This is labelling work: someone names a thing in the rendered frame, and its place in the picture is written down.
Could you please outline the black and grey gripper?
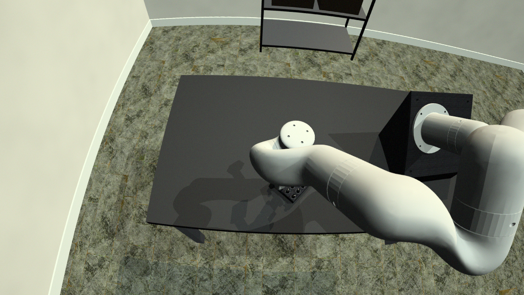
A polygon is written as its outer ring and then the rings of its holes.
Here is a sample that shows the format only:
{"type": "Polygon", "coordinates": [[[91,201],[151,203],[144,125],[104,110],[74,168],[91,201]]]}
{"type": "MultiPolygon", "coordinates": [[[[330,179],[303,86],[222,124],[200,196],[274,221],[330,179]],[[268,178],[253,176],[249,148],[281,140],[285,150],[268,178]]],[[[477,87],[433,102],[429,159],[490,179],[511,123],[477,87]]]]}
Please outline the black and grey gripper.
{"type": "Polygon", "coordinates": [[[274,184],[270,184],[269,187],[270,187],[270,189],[273,189],[275,187],[277,190],[281,190],[282,191],[283,187],[285,187],[285,186],[277,186],[277,185],[274,185],[274,184]]]}

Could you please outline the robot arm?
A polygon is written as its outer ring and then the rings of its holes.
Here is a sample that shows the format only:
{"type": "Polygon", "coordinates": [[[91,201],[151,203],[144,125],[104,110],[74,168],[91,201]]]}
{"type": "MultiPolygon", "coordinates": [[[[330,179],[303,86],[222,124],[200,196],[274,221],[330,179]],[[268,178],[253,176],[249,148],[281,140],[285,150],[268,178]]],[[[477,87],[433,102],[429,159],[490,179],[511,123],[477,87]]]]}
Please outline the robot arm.
{"type": "Polygon", "coordinates": [[[313,129],[301,121],[283,125],[280,136],[252,146],[249,156],[267,182],[312,186],[373,237],[430,247],[468,276],[492,272],[506,259],[524,208],[524,109],[488,125],[429,103],[415,116],[412,137],[424,153],[460,155],[450,213],[410,176],[313,145],[313,129]]]}

